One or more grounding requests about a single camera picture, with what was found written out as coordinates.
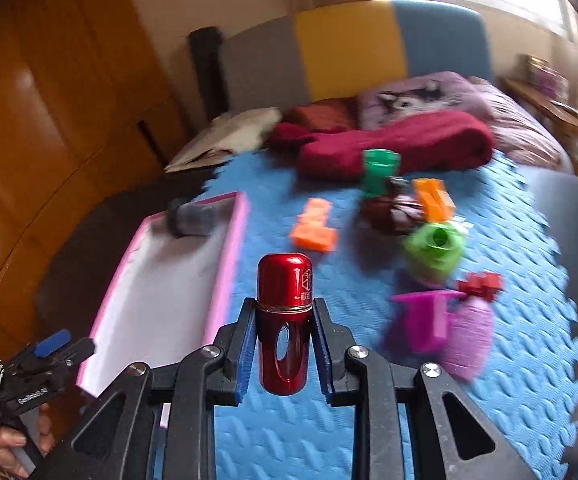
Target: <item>orange plastic piece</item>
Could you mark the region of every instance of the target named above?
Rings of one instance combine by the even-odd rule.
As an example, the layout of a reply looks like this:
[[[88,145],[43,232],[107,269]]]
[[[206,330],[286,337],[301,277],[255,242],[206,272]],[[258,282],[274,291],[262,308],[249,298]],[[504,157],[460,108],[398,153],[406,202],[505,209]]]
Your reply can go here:
[[[427,222],[442,223],[453,218],[455,204],[437,178],[416,178],[413,187]]]
[[[336,248],[338,232],[326,227],[331,202],[322,198],[309,198],[289,238],[296,247],[307,251],[328,253]]]

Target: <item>blue foam mat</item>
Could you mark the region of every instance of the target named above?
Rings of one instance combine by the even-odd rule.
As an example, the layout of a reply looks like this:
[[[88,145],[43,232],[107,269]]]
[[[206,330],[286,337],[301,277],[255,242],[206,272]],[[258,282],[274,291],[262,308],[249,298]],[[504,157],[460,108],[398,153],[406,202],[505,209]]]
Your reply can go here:
[[[290,164],[266,153],[237,156],[218,170],[203,197],[245,191],[251,202],[229,322],[243,298],[256,294],[256,266],[267,253],[293,251],[288,233],[311,196],[333,203],[328,225],[339,230],[338,247],[310,254],[314,294],[326,299],[334,322],[347,325],[360,344],[401,364],[394,356],[399,311],[389,298],[410,287],[402,271],[399,243],[358,225],[360,190],[305,182]],[[532,207],[514,164],[500,153],[483,168],[426,173],[445,181],[457,214],[474,224],[459,276],[491,270],[504,276],[494,303],[495,339],[480,377],[466,391],[520,452],[538,478],[561,479],[566,446],[576,440],[570,416],[578,403],[578,339],[570,322],[576,306],[564,297],[566,271],[558,266],[556,243],[545,234],[543,215]],[[401,422],[405,413],[400,411]],[[216,408],[219,479],[348,479],[351,475],[353,412],[331,408],[320,393],[311,352],[309,380],[299,394],[274,397],[259,385],[257,359],[245,400],[238,408]],[[412,478],[408,434],[403,453]]]

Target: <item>red metal canister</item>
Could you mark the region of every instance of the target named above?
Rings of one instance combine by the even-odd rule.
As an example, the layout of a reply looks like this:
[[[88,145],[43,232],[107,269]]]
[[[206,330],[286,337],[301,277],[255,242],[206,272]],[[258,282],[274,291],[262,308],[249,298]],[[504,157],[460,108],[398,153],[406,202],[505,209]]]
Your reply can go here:
[[[258,263],[260,383],[293,395],[307,383],[313,270],[304,254],[268,254]]]

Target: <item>bed headboard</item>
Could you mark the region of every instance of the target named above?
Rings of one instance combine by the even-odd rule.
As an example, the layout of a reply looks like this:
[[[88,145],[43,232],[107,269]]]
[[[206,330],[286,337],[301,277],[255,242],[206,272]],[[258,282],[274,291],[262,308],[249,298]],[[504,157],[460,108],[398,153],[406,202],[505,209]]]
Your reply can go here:
[[[445,70],[493,79],[482,17],[423,0],[352,2],[271,20],[225,41],[220,63],[233,113]]]

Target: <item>maroon blanket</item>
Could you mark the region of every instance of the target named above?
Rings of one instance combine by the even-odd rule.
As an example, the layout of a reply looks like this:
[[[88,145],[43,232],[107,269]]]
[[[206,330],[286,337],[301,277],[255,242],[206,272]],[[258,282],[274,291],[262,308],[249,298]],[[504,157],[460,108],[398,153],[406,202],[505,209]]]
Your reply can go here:
[[[300,150],[298,172],[333,180],[358,180],[362,152],[383,148],[402,156],[400,173],[468,170],[491,160],[495,139],[485,123],[451,110],[414,115],[379,130],[310,132],[280,123],[267,139],[276,150]]]

